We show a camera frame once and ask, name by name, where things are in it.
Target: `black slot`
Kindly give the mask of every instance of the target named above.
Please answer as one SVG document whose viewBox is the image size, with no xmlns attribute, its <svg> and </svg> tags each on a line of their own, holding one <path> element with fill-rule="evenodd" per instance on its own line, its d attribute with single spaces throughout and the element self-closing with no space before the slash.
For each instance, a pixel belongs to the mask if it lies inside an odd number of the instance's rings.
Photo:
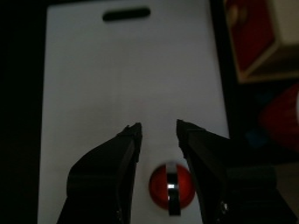
<svg viewBox="0 0 299 224">
<path fill-rule="evenodd" d="M 117 20 L 133 19 L 133 18 L 147 18 L 151 15 L 151 10 L 147 7 L 131 9 L 131 10 L 115 10 L 108 11 L 103 20 L 105 22 L 112 22 Z"/>
</svg>

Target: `white board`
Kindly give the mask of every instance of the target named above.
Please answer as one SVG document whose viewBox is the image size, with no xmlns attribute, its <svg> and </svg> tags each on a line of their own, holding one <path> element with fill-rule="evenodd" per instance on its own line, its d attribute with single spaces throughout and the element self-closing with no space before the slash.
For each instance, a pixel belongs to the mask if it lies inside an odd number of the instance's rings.
<svg viewBox="0 0 299 224">
<path fill-rule="evenodd" d="M 148 18 L 103 22 L 107 11 L 139 6 Z M 144 138 L 131 223 L 202 223 L 198 199 L 170 217 L 147 185 L 159 164 L 186 165 L 178 118 L 228 136 L 208 0 L 64 4 L 47 21 L 39 223 L 59 219 L 80 157 L 136 122 Z"/>
</svg>

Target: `red ball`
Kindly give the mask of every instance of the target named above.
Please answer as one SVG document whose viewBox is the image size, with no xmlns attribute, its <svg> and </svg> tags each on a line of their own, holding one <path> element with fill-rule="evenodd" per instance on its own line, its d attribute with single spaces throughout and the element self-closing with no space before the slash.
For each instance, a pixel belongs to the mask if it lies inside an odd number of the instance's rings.
<svg viewBox="0 0 299 224">
<path fill-rule="evenodd" d="M 182 166 L 176 165 L 178 170 L 178 181 L 179 181 L 179 195 L 180 195 L 180 206 L 187 207 L 194 199 L 195 189 L 192 185 L 192 176 L 188 170 Z M 168 190 L 167 190 L 167 174 L 166 164 L 159 166 L 149 179 L 149 194 L 155 204 L 163 209 L 168 209 Z"/>
</svg>

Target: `dark background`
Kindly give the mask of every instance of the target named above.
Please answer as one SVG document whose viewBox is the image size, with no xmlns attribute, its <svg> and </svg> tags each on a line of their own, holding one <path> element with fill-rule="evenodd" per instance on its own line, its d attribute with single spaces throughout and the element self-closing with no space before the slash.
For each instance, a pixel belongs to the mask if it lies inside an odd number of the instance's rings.
<svg viewBox="0 0 299 224">
<path fill-rule="evenodd" d="M 0 223 L 4 224 L 37 222 L 45 14 L 47 6 L 60 3 L 61 1 L 0 3 Z M 260 109 L 295 80 L 238 84 L 222 1 L 211 1 L 211 5 L 230 137 L 240 147 L 252 149 L 274 164 L 298 161 L 298 154 L 268 140 L 258 126 Z M 248 133 L 262 133 L 260 138 L 266 142 L 259 145 L 254 143 L 252 146 Z"/>
</svg>

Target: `red object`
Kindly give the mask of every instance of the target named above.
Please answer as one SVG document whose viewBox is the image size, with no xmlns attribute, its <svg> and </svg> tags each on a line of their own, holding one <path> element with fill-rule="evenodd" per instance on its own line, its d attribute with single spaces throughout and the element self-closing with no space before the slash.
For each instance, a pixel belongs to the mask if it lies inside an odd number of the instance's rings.
<svg viewBox="0 0 299 224">
<path fill-rule="evenodd" d="M 292 85 L 266 106 L 259 123 L 271 138 L 287 149 L 299 152 L 299 123 L 296 97 L 299 83 Z"/>
<path fill-rule="evenodd" d="M 179 164 L 176 165 L 176 169 L 179 180 L 180 205 L 182 208 L 184 208 L 192 202 L 195 189 L 192 186 L 192 176 L 188 170 Z M 159 166 L 153 171 L 153 174 L 149 179 L 148 188 L 155 204 L 163 209 L 168 209 L 166 165 Z"/>
<path fill-rule="evenodd" d="M 238 65 L 246 70 L 275 41 L 275 32 L 267 8 L 267 0 L 228 0 L 227 9 L 236 6 L 247 11 L 243 24 L 231 27 Z"/>
</svg>

